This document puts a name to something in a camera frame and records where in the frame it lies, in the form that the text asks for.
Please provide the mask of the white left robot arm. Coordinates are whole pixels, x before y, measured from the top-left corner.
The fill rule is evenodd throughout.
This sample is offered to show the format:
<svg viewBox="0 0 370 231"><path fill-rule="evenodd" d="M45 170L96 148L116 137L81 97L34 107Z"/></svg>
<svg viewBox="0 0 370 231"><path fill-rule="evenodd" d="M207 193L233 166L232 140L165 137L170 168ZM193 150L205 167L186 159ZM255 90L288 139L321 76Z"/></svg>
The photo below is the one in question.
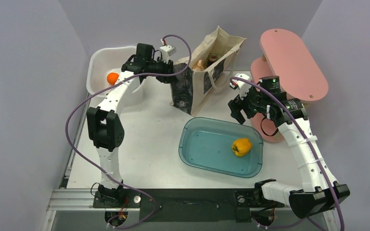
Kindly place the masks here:
<svg viewBox="0 0 370 231"><path fill-rule="evenodd" d="M88 135L100 158L99 200L113 207L126 201L118 157L125 135L119 117L122 109L147 76L155 76L160 82L167 83L175 75L170 56L176 48L164 44L159 51L160 57L155 58L156 50L152 45L137 44L135 54L123 60L119 77L106 89L105 98L96 107L89 107L86 113Z"/></svg>

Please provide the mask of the orange plastic grocery bag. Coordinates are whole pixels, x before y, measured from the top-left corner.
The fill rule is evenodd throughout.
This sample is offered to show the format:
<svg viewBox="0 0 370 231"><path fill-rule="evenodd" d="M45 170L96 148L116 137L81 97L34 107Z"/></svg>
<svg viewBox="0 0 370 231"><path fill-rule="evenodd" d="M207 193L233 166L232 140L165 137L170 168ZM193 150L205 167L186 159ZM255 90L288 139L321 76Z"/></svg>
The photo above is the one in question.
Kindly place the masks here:
<svg viewBox="0 0 370 231"><path fill-rule="evenodd" d="M205 70L204 61L203 60L198 60L197 63L193 66L192 70L194 72L204 71Z"/></svg>

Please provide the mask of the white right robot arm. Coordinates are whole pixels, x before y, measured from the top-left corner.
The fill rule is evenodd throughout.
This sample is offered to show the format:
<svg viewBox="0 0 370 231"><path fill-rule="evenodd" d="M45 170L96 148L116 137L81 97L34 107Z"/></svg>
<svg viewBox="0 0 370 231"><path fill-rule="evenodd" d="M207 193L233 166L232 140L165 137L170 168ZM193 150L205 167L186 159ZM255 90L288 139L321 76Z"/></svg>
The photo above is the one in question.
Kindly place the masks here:
<svg viewBox="0 0 370 231"><path fill-rule="evenodd" d="M249 76L238 74L229 86L238 90L238 96L228 103L231 116L240 124L257 114L272 121L287 142L302 181L299 188L276 180L257 183L253 200L258 206L279 202L304 219L335 209L350 195L348 186L340 184L325 163L302 101L281 90L278 76L264 77L254 84Z"/></svg>

